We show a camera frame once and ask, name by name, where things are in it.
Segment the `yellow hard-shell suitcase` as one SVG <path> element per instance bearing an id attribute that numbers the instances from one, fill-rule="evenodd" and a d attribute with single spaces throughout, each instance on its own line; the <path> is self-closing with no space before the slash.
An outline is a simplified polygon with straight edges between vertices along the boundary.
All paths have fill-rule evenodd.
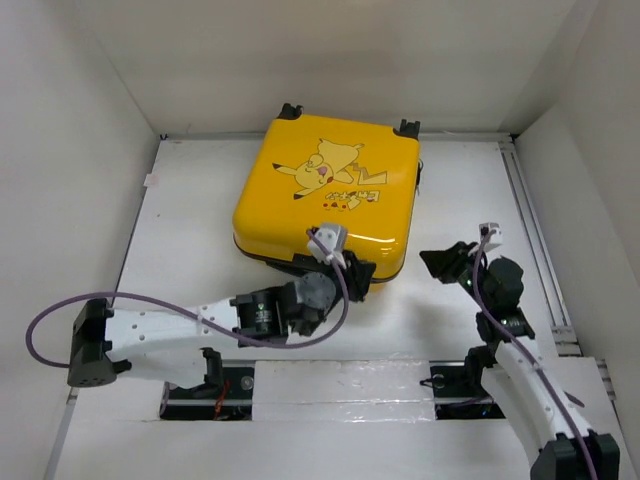
<path id="1" fill-rule="evenodd" d="M 245 255 L 301 267 L 306 232 L 342 225 L 345 248 L 375 264 L 373 280 L 401 272 L 421 175 L 420 124 L 399 127 L 305 113 L 286 103 L 271 122 L 236 205 L 233 238 Z"/>

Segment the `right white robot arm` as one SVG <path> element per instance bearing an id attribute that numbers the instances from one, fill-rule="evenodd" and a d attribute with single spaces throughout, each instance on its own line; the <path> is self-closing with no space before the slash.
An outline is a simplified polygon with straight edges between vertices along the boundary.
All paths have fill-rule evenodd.
<path id="1" fill-rule="evenodd" d="M 520 307 L 524 271 L 501 256 L 486 259 L 487 244 L 458 242 L 420 254 L 432 278 L 457 284 L 476 301 L 483 343 L 470 349 L 462 381 L 490 397 L 520 441 L 532 479 L 616 479 L 621 450 L 597 432 L 554 377 Z"/>

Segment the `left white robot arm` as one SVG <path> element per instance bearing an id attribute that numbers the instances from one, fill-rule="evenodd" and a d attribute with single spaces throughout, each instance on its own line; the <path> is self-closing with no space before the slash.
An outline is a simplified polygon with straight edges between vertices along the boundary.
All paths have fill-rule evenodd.
<path id="1" fill-rule="evenodd" d="M 114 309 L 92 298 L 73 324 L 67 383 L 74 388 L 109 385 L 121 375 L 172 383 L 201 396 L 223 384 L 215 334 L 240 348 L 306 348 L 336 305 L 365 299 L 376 265 L 345 251 L 344 268 L 318 265 L 275 287 L 184 309 Z"/>

